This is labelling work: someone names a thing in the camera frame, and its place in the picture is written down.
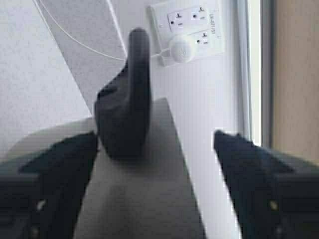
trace wall outlet cover plate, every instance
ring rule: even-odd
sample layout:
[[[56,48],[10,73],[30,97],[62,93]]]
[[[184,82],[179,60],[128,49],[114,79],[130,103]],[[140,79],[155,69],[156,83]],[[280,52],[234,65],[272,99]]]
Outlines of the wall outlet cover plate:
[[[194,60],[224,52],[219,0],[169,0],[150,10],[164,66],[176,64],[167,50],[178,35],[194,39],[198,46]]]

